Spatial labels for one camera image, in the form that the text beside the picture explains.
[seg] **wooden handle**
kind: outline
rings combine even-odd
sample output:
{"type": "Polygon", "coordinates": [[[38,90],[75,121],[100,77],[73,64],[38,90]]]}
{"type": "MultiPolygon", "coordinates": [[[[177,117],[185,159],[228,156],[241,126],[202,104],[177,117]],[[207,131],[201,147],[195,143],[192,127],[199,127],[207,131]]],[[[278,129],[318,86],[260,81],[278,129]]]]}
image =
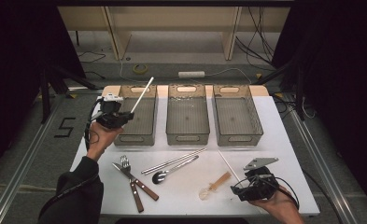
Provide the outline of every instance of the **wooden handle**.
{"type": "Polygon", "coordinates": [[[221,176],[214,184],[211,184],[209,189],[211,190],[215,190],[218,188],[219,185],[221,185],[222,183],[224,183],[224,181],[226,181],[228,178],[230,178],[231,174],[230,172],[226,172],[223,176],[221,176]]]}
{"type": "Polygon", "coordinates": [[[135,183],[137,184],[137,186],[139,186],[139,188],[141,188],[146,194],[148,194],[148,196],[150,196],[154,201],[157,201],[160,197],[154,193],[151,189],[149,189],[148,187],[146,187],[146,185],[144,185],[142,182],[140,182],[140,180],[136,179],[135,183]]]}
{"type": "Polygon", "coordinates": [[[139,213],[141,213],[145,210],[143,208],[142,201],[140,201],[139,194],[137,193],[136,186],[134,185],[134,182],[130,182],[130,185],[131,185],[131,190],[133,191],[134,201],[136,203],[137,211],[139,213]]]}

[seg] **white tabletop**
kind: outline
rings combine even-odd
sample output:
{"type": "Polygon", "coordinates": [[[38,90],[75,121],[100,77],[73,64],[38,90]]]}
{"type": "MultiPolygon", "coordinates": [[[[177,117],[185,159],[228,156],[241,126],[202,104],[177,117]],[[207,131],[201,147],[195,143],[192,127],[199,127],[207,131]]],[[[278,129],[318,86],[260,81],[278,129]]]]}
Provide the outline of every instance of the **white tabletop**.
{"type": "MultiPolygon", "coordinates": [[[[294,154],[288,135],[275,103],[270,96],[253,97],[264,131],[260,142],[255,147],[219,147],[217,144],[213,108],[208,97],[208,117],[210,134],[206,146],[168,146],[166,141],[166,108],[167,98],[160,97],[158,104],[155,145],[152,147],[110,146],[99,160],[99,175],[105,184],[102,214],[119,217],[249,217],[266,215],[260,208],[241,202],[234,195],[230,186],[245,178],[243,167],[254,158],[279,158],[279,161],[267,165],[276,177],[286,180],[296,192],[300,201],[300,213],[304,216],[319,214],[317,204],[303,176],[301,167],[294,154]],[[173,172],[160,185],[151,182],[152,174],[141,175],[141,171],[160,163],[175,159],[194,150],[205,147],[200,158],[191,164],[173,172]],[[112,166],[112,162],[120,163],[120,156],[126,155],[132,166],[131,174],[160,196],[153,201],[143,190],[138,193],[144,212],[138,213],[128,178],[112,166]],[[225,172],[230,171],[232,177],[221,185],[216,192],[211,192],[202,201],[199,190],[208,187],[225,172]]],[[[84,140],[78,148],[73,161],[72,170],[77,167],[81,157],[85,156],[84,140]]]]}

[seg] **fork tines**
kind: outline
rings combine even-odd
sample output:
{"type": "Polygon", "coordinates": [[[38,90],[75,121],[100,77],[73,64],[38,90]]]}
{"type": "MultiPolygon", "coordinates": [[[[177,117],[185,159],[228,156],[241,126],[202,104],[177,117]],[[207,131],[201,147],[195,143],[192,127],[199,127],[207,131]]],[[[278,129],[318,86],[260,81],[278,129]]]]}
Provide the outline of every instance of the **fork tines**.
{"type": "Polygon", "coordinates": [[[128,166],[130,166],[130,162],[128,161],[127,156],[125,156],[125,155],[121,156],[120,157],[120,160],[121,160],[122,167],[128,167],[128,166]]]}

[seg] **serving spoon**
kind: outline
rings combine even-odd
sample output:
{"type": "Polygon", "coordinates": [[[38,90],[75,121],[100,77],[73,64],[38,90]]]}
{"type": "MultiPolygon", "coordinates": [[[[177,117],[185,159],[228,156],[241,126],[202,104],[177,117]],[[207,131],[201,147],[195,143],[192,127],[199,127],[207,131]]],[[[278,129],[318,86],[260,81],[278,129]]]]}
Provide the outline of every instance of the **serving spoon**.
{"type": "Polygon", "coordinates": [[[152,177],[152,181],[154,184],[160,184],[161,182],[163,182],[163,180],[166,178],[167,175],[171,174],[172,172],[176,171],[177,169],[181,168],[182,166],[189,164],[192,161],[195,161],[199,158],[199,156],[194,156],[192,158],[190,158],[189,160],[186,160],[182,163],[180,163],[179,165],[175,166],[174,168],[167,170],[167,171],[159,171],[157,173],[154,174],[154,176],[152,177]]]}

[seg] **person's hand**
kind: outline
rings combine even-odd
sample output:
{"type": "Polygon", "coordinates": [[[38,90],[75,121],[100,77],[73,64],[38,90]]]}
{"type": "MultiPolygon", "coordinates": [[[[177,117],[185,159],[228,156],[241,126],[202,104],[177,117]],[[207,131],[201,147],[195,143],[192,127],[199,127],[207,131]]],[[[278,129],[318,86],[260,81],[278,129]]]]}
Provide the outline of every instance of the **person's hand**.
{"type": "Polygon", "coordinates": [[[90,147],[87,151],[87,157],[98,161],[102,154],[104,154],[105,149],[122,132],[122,128],[108,129],[98,122],[93,122],[90,128],[90,147]]]}
{"type": "MultiPolygon", "coordinates": [[[[286,188],[279,187],[290,194],[286,188]]],[[[269,200],[249,201],[249,203],[263,208],[282,223],[304,223],[294,202],[279,190],[269,200]]]]}

